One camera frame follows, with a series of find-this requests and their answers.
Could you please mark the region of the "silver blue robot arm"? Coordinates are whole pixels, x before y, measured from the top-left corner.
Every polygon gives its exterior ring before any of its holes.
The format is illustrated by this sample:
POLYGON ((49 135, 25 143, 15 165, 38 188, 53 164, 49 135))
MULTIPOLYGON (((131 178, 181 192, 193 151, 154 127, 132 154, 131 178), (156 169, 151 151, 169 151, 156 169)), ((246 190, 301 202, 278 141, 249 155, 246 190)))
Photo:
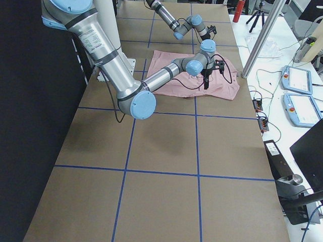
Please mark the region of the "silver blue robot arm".
POLYGON ((120 111, 136 119, 146 119, 154 113, 156 98, 153 92, 180 73, 202 74, 204 89, 207 89, 212 72, 224 72, 223 61, 214 59, 216 43, 210 38, 214 27, 207 28, 199 15, 189 16, 180 24, 160 1, 147 3, 173 30, 177 39, 195 29, 202 43, 200 52, 193 57, 177 58, 146 80, 138 81, 101 27, 99 11, 93 1, 41 1, 44 25, 72 32, 80 39, 95 66, 114 86, 120 111))
POLYGON ((177 40, 183 39, 191 29, 195 31, 196 35, 200 36, 201 40, 211 39, 211 33, 217 34, 216 26, 210 25, 207 27, 201 15, 188 16, 186 19, 182 19, 183 23, 181 24, 179 19, 176 19, 160 1, 143 2, 148 4, 149 8, 161 17, 173 31, 173 36, 177 40))

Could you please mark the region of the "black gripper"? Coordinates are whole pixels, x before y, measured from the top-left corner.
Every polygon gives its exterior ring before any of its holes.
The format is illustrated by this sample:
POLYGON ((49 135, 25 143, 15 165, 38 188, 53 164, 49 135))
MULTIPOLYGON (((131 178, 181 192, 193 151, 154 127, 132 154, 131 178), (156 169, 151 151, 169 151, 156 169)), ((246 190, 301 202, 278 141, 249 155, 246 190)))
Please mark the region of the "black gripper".
POLYGON ((211 33, 214 33, 214 28, 205 28, 200 32, 200 37, 202 40, 210 39, 211 33))
POLYGON ((214 60, 212 59, 211 62, 206 65, 206 68, 201 71, 201 74, 203 76, 204 90, 207 90, 209 88, 209 76, 212 74, 213 70, 214 60))

